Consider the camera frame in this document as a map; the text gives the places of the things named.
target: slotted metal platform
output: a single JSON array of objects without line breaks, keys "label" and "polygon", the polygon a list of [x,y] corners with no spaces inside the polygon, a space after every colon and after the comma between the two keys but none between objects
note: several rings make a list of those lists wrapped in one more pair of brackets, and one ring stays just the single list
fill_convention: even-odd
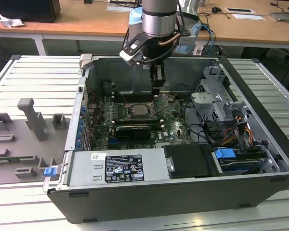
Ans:
[{"label": "slotted metal platform", "polygon": [[35,111],[44,118],[55,113],[70,118],[80,76],[77,56],[23,55],[10,60],[0,73],[0,113],[25,119],[18,101],[33,98]]},{"label": "slotted metal platform", "polygon": [[[289,139],[289,91],[262,64],[251,59],[229,61]],[[230,89],[243,101],[234,86]]]}]

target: desk leg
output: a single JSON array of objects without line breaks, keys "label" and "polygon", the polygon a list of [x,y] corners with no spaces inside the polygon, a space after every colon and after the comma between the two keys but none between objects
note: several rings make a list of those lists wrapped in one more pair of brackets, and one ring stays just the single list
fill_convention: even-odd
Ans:
[{"label": "desk leg", "polygon": [[79,40],[75,40],[75,42],[76,42],[77,51],[81,51],[80,41]]},{"label": "desk leg", "polygon": [[35,41],[35,45],[37,46],[39,55],[48,55],[47,49],[44,47],[44,44],[43,44],[43,36],[39,34],[35,34],[33,36],[33,39]]}]

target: white paper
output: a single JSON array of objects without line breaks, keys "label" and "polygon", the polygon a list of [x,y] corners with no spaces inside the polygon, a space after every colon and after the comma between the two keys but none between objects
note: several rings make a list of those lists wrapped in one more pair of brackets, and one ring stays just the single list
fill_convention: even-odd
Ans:
[{"label": "white paper", "polygon": [[233,13],[232,15],[233,15],[234,18],[236,18],[236,19],[265,20],[265,19],[262,18],[261,16],[252,15],[252,14],[236,14],[236,13]]},{"label": "white paper", "polygon": [[91,160],[105,160],[107,153],[92,153]]},{"label": "white paper", "polygon": [[2,25],[8,28],[12,28],[12,26],[24,26],[25,25],[21,19],[10,19],[10,18],[3,17],[1,14],[0,14],[0,22],[2,23]]}]

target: wooden desk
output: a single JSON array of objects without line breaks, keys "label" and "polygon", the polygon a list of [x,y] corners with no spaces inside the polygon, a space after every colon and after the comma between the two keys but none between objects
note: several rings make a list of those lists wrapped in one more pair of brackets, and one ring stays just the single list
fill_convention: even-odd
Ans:
[{"label": "wooden desk", "polygon": [[[211,4],[218,4],[224,13],[229,13],[225,7],[247,8],[255,11],[255,14],[268,14],[272,12],[281,12],[270,3],[273,0],[210,0]],[[279,1],[279,6],[285,11],[289,7],[289,2]],[[198,12],[207,12],[212,10],[211,5],[199,7]],[[275,18],[267,15],[262,16],[265,21],[236,19],[228,14],[230,19],[224,14],[210,15],[209,25],[216,34],[217,44],[227,45],[235,43],[247,43],[244,46],[255,47],[279,47],[280,45],[289,45],[289,23],[276,22]],[[203,23],[207,23],[204,16],[200,15]],[[208,39],[208,33],[201,31],[198,39]]]},{"label": "wooden desk", "polygon": [[35,33],[39,23],[26,22],[24,26],[7,28],[0,23],[0,32]]},{"label": "wooden desk", "polygon": [[60,0],[60,5],[55,23],[39,24],[36,33],[123,37],[128,28],[129,13],[107,11],[107,3]]},{"label": "wooden desk", "polygon": [[[224,13],[225,7],[250,8],[256,14],[280,12],[277,7],[270,6],[274,0],[210,0],[211,4],[218,4]],[[28,23],[26,26],[8,29],[0,24],[0,37],[32,38],[40,55],[46,55],[43,39],[71,39],[71,40],[104,40],[123,41],[128,27],[128,12],[109,12],[107,3],[94,2],[84,4],[82,0],[60,0],[61,12],[55,23]],[[279,2],[287,11],[289,2]],[[211,12],[212,6],[199,7],[198,11]],[[289,49],[289,24],[276,22],[267,15],[265,21],[231,19],[223,14],[210,15],[209,25],[216,34],[216,45],[267,47]],[[198,42],[206,43],[209,35],[201,31]]]}]

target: side panel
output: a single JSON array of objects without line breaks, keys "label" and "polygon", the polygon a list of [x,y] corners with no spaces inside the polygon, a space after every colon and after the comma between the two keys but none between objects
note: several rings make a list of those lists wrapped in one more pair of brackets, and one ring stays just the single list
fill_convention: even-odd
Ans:
[{"label": "side panel", "polygon": [[289,176],[87,191],[49,190],[71,223],[109,221],[254,207],[289,185]]}]

